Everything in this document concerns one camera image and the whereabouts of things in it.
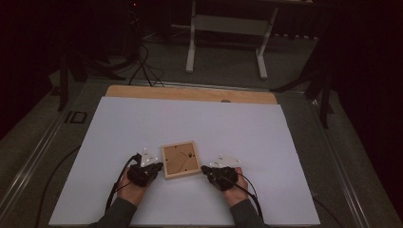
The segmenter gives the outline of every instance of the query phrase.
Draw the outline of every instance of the hand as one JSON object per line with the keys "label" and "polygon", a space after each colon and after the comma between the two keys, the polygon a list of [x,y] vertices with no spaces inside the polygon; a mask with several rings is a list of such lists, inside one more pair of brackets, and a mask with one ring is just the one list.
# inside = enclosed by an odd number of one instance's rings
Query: hand
{"label": "hand", "polygon": [[124,176],[122,177],[121,181],[119,181],[118,189],[121,189],[118,191],[118,197],[127,200],[138,207],[143,200],[145,191],[148,189],[151,183],[149,183],[146,187],[139,187],[135,185],[127,178],[128,169],[129,168],[125,170]]}
{"label": "hand", "polygon": [[[235,171],[239,174],[242,174],[242,169],[239,167],[235,168]],[[241,186],[245,190],[248,190],[248,182],[246,182],[245,178],[242,175],[238,175],[237,185]],[[225,199],[227,200],[230,207],[248,199],[248,194],[240,190],[237,186],[223,191],[222,194],[225,196]]]}

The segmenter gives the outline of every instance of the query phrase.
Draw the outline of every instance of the gray carpet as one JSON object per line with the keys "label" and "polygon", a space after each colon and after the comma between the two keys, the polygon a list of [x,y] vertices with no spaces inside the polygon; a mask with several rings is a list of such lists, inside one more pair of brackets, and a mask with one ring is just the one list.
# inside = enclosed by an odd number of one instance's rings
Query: gray carpet
{"label": "gray carpet", "polygon": [[[144,43],[149,49],[147,63],[163,69],[165,86],[203,85],[228,86],[235,89],[268,90],[268,87],[282,86],[295,79],[306,62],[315,41],[276,37],[269,43],[264,55],[269,80],[262,81],[256,64],[254,50],[247,48],[197,47],[195,71],[184,72],[187,46],[181,42],[170,44]],[[80,94],[71,101],[67,111],[87,112],[85,123],[63,123],[58,128],[46,155],[37,167],[25,191],[16,202],[4,227],[32,227],[39,210],[40,196],[44,191],[51,170],[73,148],[80,145],[89,127],[91,116],[109,85],[126,84],[137,66],[120,72],[126,81],[110,81],[96,73],[79,87]],[[144,85],[144,74],[140,71],[135,85]],[[361,203],[370,227],[403,227],[390,204],[379,180],[371,167],[365,151],[346,117],[335,93],[331,106],[335,114],[329,115],[329,130],[323,130],[317,121],[316,106],[306,101],[300,93],[306,85],[291,92],[277,94],[304,170],[308,185],[317,194],[317,199],[342,222],[343,227],[357,227],[346,194],[343,192],[332,152],[336,151]],[[0,191],[1,195],[17,174],[19,168],[34,150],[52,121],[61,118],[57,113],[56,97],[47,96],[28,116],[0,142]],[[68,158],[56,172],[47,191],[42,208],[40,227],[48,227],[48,220],[63,189],[74,157]],[[316,204],[321,225],[318,227],[339,227],[329,213]]]}

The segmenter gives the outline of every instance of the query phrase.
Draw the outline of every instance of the forearm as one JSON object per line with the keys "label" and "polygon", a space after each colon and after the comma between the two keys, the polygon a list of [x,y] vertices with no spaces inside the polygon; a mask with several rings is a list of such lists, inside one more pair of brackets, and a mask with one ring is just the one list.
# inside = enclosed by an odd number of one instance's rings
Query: forearm
{"label": "forearm", "polygon": [[249,199],[241,201],[230,208],[231,215],[237,228],[254,227],[263,228],[270,227],[264,224],[263,219],[258,215],[255,207]]}
{"label": "forearm", "polygon": [[96,223],[92,223],[88,228],[126,228],[133,218],[137,207],[129,201],[116,198],[104,216]]}

